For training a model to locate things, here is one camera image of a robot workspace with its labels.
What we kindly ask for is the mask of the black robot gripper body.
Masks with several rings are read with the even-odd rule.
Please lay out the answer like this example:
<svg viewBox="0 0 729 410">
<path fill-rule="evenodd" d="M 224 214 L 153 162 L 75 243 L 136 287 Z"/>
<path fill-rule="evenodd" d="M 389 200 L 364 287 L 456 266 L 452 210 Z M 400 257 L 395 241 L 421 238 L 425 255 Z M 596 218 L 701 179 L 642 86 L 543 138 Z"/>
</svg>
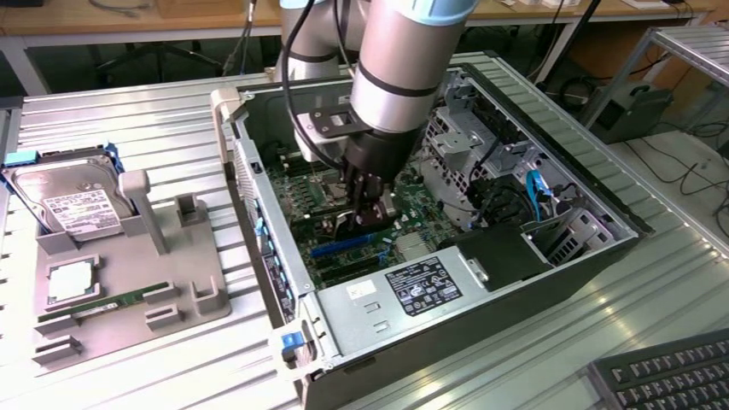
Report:
<svg viewBox="0 0 729 410">
<path fill-rule="evenodd" d="M 344 181 L 351 184 L 359 176 L 373 177 L 383 184 L 395 182 L 404 169 L 413 146 L 417 130 L 389 133 L 369 130 L 349 135 L 344 151 Z"/>
</svg>

